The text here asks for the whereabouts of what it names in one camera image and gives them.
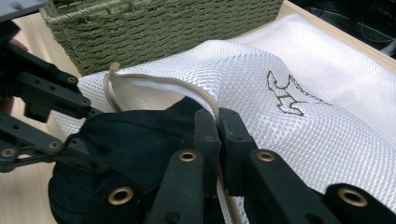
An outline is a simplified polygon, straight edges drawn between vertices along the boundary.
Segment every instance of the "hand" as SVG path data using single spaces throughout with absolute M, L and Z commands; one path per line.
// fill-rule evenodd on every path
M 11 39 L 11 41 L 9 41 L 9 43 L 17 46 L 20 49 L 23 49 L 23 50 L 27 51 L 27 48 L 20 41 L 18 41 L 16 39 Z M 10 114 L 13 104 L 14 104 L 14 98 L 13 97 L 0 99 L 0 110 Z

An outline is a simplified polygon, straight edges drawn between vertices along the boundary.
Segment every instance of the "green basket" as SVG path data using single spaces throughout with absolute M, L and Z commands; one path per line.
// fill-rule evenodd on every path
M 150 62 L 276 18 L 283 0 L 48 0 L 41 15 L 84 76 Z

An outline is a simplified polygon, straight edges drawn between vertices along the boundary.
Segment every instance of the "mesh laundry bag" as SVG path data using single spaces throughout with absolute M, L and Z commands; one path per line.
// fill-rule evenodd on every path
M 337 58 L 319 58 L 322 49 L 311 49 L 310 53 L 317 56 L 316 59 L 298 58 L 297 64 L 292 62 L 294 58 L 287 56 L 283 62 L 262 50 L 268 46 L 263 44 L 267 37 L 261 34 L 267 29 L 287 28 L 290 35 L 300 32 L 301 40 L 292 39 L 299 46 L 296 48 L 308 46 L 306 41 L 310 39 L 304 40 L 305 35 L 315 35 L 318 43 L 310 44 L 330 45 L 327 48 L 332 49 Z M 368 82 L 357 83 L 365 79 L 357 79 L 358 76 L 392 81 L 392 74 L 357 51 L 315 30 L 301 18 L 291 16 L 263 30 L 233 42 L 207 41 L 175 56 L 122 69 L 113 77 L 108 72 L 83 77 L 79 87 L 92 99 L 94 107 L 108 112 L 114 111 L 113 107 L 124 110 L 165 109 L 183 95 L 194 99 L 215 117 L 219 106 L 230 108 L 241 115 L 258 147 L 279 153 L 309 187 L 324 192 L 330 184 L 349 183 L 365 189 L 396 212 L 396 151 L 394 142 L 387 137 L 394 131 L 391 127 L 383 127 L 389 133 L 384 135 L 380 132 L 379 127 L 369 120 L 380 120 L 375 115 L 376 108 L 364 107 L 370 102 L 376 104 L 373 97 L 379 92 L 374 92 L 372 97 L 361 95 L 365 92 L 359 89 L 349 96 L 351 105 L 342 102 L 342 98 L 352 92 L 347 87 L 362 85 L 362 89 L 369 88 Z M 284 59 L 286 47 L 277 52 Z M 353 63 L 358 63 L 354 66 L 359 72 L 338 66 L 345 58 L 355 58 Z M 358 67 L 359 63 L 367 62 L 370 66 Z M 310 78 L 324 71 L 329 77 L 323 74 L 321 81 Z M 338 73 L 350 74 L 350 77 L 332 77 Z M 381 87 L 394 92 L 392 85 L 383 84 Z M 336 89 L 339 86 L 344 86 L 345 94 Z M 394 112 L 388 112 L 388 118 L 395 116 Z M 59 114 L 55 114 L 55 118 L 67 134 L 77 132 L 82 123 Z M 219 196 L 224 196 L 220 189 Z M 232 201 L 237 207 L 239 221 L 248 223 L 243 199 L 233 198 Z M 225 205 L 223 212 L 226 221 L 230 220 Z

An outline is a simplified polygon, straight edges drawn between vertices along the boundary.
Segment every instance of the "dark fabric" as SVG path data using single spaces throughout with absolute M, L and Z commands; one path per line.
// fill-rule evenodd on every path
M 201 108 L 185 98 L 164 111 L 100 114 L 87 120 L 77 136 L 116 172 L 99 175 L 57 162 L 49 202 L 58 223 L 81 223 L 100 194 L 123 175 L 145 192 L 158 187 L 171 155 L 181 149 L 183 135 L 193 134 L 194 114 Z

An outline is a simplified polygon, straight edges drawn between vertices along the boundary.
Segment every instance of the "wooden table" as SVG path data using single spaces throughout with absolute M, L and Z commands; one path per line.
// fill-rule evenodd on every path
M 285 1 L 283 4 L 278 18 L 282 18 L 291 13 L 299 13 L 325 33 L 369 55 L 378 63 L 388 68 L 389 71 L 396 74 L 395 60 L 288 1 Z M 67 73 L 77 77 L 79 76 L 76 67 L 65 55 L 64 50 L 53 40 L 50 30 L 47 28 L 40 15 L 30 15 L 25 18 L 17 19 L 15 22 L 21 27 L 21 32 L 18 34 L 17 39 L 20 40 L 31 53 L 47 62 L 56 64 L 59 69 Z M 17 100 L 12 112 L 14 117 L 34 125 L 47 133 L 64 139 L 64 136 L 59 131 L 53 119 L 51 119 L 48 124 L 35 122 L 26 119 L 22 115 L 22 110 L 23 103 Z M 18 168 L 8 174 L 0 174 L 0 223 L 56 223 L 50 212 L 47 193 L 52 167 L 53 164 L 36 164 Z

